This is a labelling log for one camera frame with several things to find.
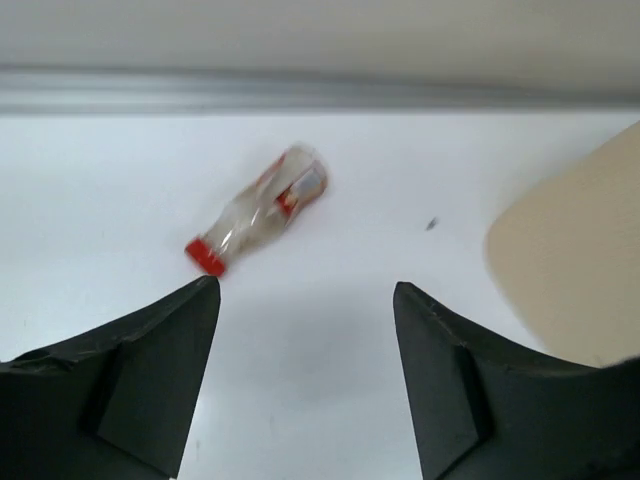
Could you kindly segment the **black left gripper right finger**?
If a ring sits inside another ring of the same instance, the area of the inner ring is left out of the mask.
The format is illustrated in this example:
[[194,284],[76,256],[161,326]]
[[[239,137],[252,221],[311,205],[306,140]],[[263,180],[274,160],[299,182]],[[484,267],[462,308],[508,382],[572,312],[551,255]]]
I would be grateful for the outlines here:
[[393,296],[425,479],[635,479],[639,362],[604,368],[517,344],[415,285]]

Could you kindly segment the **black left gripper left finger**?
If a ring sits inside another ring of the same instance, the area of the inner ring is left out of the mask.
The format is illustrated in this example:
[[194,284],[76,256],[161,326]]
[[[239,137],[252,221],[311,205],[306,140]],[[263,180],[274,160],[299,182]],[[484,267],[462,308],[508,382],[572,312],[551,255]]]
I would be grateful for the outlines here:
[[1,366],[5,479],[178,476],[220,309],[203,276]]

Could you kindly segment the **red cap small bottle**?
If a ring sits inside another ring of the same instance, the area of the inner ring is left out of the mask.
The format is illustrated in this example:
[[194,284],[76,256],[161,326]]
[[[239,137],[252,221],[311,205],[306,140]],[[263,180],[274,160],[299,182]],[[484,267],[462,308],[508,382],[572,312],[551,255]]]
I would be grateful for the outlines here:
[[220,277],[238,260],[281,236],[324,194],[328,183],[317,150],[292,145],[227,204],[206,232],[186,245],[185,253],[204,273]]

